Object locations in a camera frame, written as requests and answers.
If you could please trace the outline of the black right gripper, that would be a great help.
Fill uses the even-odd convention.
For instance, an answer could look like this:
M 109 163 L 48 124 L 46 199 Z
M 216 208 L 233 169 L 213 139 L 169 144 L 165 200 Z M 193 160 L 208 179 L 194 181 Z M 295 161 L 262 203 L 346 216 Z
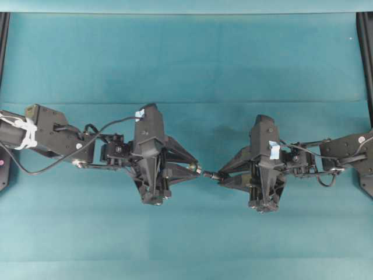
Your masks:
M 288 152 L 282 150 L 278 160 L 258 157 L 253 161 L 251 147 L 245 146 L 217 172 L 220 177 L 226 177 L 218 184 L 249 193 L 250 208 L 260 213 L 274 212 L 279 208 L 287 175 L 303 179 L 315 174 L 315 156 L 305 151 L 313 145 L 297 142 Z M 228 177 L 233 173 L 242 174 Z

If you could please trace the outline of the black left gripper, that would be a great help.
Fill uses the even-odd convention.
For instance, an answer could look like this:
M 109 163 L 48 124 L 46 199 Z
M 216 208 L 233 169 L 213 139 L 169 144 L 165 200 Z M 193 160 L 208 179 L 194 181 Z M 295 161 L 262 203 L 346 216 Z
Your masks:
M 167 164 L 165 178 L 162 175 L 166 163 L 163 150 L 145 158 L 132 153 L 133 142 L 125 143 L 123 135 L 105 135 L 104 139 L 100 161 L 108 170 L 125 170 L 135 183 L 143 204 L 161 205 L 171 196 L 171 185 L 195 179 L 201 174 L 198 160 L 171 136 L 165 138 L 166 160 L 188 164 L 189 168 Z

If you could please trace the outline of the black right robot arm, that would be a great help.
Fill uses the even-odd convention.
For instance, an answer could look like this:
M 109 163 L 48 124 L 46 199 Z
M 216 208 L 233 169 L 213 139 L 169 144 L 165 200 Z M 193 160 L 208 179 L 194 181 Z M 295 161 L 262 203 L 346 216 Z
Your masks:
M 242 148 L 218 172 L 206 177 L 221 186 L 247 192 L 248 206 L 260 213 L 274 212 L 286 185 L 286 177 L 315 177 L 323 187 L 331 187 L 348 168 L 355 169 L 367 191 L 372 179 L 372 133 L 351 134 L 316 142 L 266 141 L 265 151 L 254 153 L 256 145 Z

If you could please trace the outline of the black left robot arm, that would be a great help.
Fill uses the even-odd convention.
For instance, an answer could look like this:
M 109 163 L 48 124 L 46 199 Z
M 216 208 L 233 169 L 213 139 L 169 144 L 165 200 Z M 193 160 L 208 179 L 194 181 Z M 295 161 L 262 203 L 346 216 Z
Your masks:
M 156 104 L 141 107 L 135 120 L 134 139 L 105 134 L 93 124 L 80 130 L 62 112 L 34 104 L 24 115 L 1 111 L 1 188 L 8 186 L 10 164 L 20 162 L 13 151 L 32 150 L 55 159 L 52 167 L 69 162 L 80 169 L 124 170 L 132 178 L 141 201 L 161 205 L 171 197 L 170 187 L 199 177 L 198 160 L 164 132 Z

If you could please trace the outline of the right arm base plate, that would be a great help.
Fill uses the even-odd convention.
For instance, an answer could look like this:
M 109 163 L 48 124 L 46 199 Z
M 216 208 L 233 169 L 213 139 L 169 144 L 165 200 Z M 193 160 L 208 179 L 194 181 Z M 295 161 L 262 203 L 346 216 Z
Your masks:
M 362 160 L 357 167 L 359 186 L 372 198 L 372 159 Z

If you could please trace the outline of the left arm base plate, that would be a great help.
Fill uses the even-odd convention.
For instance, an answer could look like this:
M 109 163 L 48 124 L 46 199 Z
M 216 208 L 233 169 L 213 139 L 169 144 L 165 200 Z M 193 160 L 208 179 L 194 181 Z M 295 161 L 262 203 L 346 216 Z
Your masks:
M 0 150 L 0 191 L 4 190 L 9 184 L 11 157 L 1 148 Z

